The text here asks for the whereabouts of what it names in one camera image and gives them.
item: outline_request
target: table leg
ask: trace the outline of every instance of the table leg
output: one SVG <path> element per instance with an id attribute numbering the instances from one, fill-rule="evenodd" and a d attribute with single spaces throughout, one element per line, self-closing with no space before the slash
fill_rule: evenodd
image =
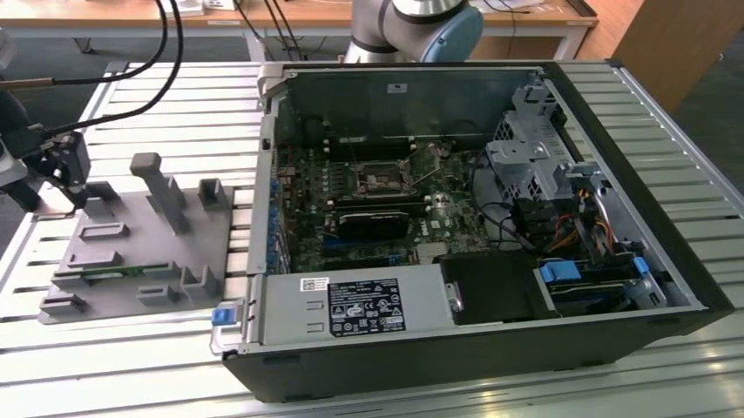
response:
<path id="1" fill-rule="evenodd" d="M 588 29 L 587 26 L 575 26 L 570 29 L 570 34 L 560 41 L 554 59 L 574 59 L 576 57 Z"/>
<path id="2" fill-rule="evenodd" d="M 78 49 L 83 54 L 94 53 L 94 47 L 91 46 L 90 37 L 75 37 L 73 40 L 75 41 L 75 44 L 78 45 Z"/>
<path id="3" fill-rule="evenodd" d="M 244 30 L 244 39 L 246 39 L 248 54 L 252 58 L 252 61 L 266 61 L 265 46 L 262 45 L 261 39 L 256 37 L 252 30 Z"/>

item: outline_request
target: green circuit board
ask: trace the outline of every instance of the green circuit board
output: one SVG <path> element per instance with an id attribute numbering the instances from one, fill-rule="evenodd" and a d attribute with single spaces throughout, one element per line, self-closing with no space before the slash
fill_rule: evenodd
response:
<path id="1" fill-rule="evenodd" d="M 444 243 L 448 253 L 489 249 L 467 186 L 473 153 L 449 152 L 439 140 L 415 144 L 416 150 L 404 159 L 363 162 L 335 162 L 321 149 L 284 150 L 280 176 L 296 273 L 387 262 L 391 266 L 421 264 L 421 244 Z M 427 199 L 427 212 L 411 217 L 403 238 L 344 242 L 333 233 L 337 212 L 329 202 L 375 193 L 376 197 L 420 196 Z"/>

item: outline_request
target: gray plastic block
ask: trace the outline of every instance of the gray plastic block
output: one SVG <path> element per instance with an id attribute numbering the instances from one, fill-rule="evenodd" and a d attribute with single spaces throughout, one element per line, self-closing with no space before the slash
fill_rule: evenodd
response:
<path id="1" fill-rule="evenodd" d="M 61 293 L 45 298 L 39 308 L 50 315 L 81 314 L 86 310 L 86 301 L 75 294 Z"/>
<path id="2" fill-rule="evenodd" d="M 205 211 L 218 211 L 229 205 L 229 198 L 220 179 L 200 180 L 200 200 Z"/>
<path id="3" fill-rule="evenodd" d="M 86 185 L 91 197 L 86 202 L 83 209 L 90 216 L 109 216 L 113 217 L 114 213 L 109 209 L 106 202 L 111 202 L 119 198 L 119 194 L 113 189 L 113 186 L 106 181 L 95 181 Z"/>
<path id="4" fill-rule="evenodd" d="M 109 206 L 102 198 L 89 198 L 86 208 L 83 210 L 91 216 L 114 216 L 114 213 L 109 210 Z"/>
<path id="5" fill-rule="evenodd" d="M 156 201 L 174 232 L 177 234 L 186 233 L 190 225 L 184 212 L 185 196 L 174 178 L 168 179 L 164 176 L 161 163 L 161 156 L 156 152 L 138 153 L 132 159 L 130 171 L 149 185 L 150 201 Z"/>
<path id="6" fill-rule="evenodd" d="M 115 251 L 106 253 L 71 253 L 67 258 L 67 266 L 74 268 L 114 267 L 122 263 L 122 255 Z"/>
<path id="7" fill-rule="evenodd" d="M 74 293 L 86 302 L 86 309 L 51 306 L 42 309 L 42 323 L 161 314 L 218 305 L 225 288 L 234 191 L 220 184 L 210 189 L 222 190 L 228 202 L 206 211 L 204 189 L 185 189 L 182 211 L 192 227 L 181 234 L 174 234 L 166 213 L 154 211 L 148 192 L 103 199 L 113 217 L 81 214 L 49 298 L 55 300 Z M 149 291 L 152 287 L 162 292 Z"/>
<path id="8" fill-rule="evenodd" d="M 173 306 L 178 293 L 169 285 L 144 286 L 138 288 L 138 300 L 146 307 Z"/>
<path id="9" fill-rule="evenodd" d="M 212 274 L 210 266 L 205 266 L 200 277 L 194 277 L 193 271 L 189 267 L 182 270 L 182 289 L 192 300 L 205 300 L 216 296 L 220 291 L 220 282 Z"/>
<path id="10" fill-rule="evenodd" d="M 111 224 L 89 225 L 81 228 L 78 237 L 83 241 L 94 239 L 123 238 L 130 235 L 130 228 L 122 222 Z"/>
<path id="11" fill-rule="evenodd" d="M 51 283 L 65 291 L 74 291 L 79 287 L 91 286 L 91 282 L 83 277 L 82 274 L 74 274 L 63 277 L 53 277 Z"/>

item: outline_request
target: barcode sticker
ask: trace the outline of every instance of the barcode sticker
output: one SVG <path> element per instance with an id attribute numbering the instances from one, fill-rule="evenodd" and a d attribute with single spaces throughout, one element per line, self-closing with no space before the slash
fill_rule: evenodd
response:
<path id="1" fill-rule="evenodd" d="M 328 290 L 328 277 L 309 277 L 301 279 L 301 292 Z"/>

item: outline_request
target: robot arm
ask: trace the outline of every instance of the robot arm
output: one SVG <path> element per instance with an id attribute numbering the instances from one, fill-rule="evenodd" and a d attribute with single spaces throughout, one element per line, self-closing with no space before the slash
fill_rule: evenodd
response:
<path id="1" fill-rule="evenodd" d="M 357 0 L 345 62 L 465 61 L 483 29 L 468 0 Z"/>
<path id="2" fill-rule="evenodd" d="M 41 197 L 27 184 L 29 171 L 49 181 L 74 205 L 86 205 L 86 181 L 91 170 L 83 134 L 49 136 L 37 126 L 0 137 L 0 192 L 26 212 L 41 206 Z"/>

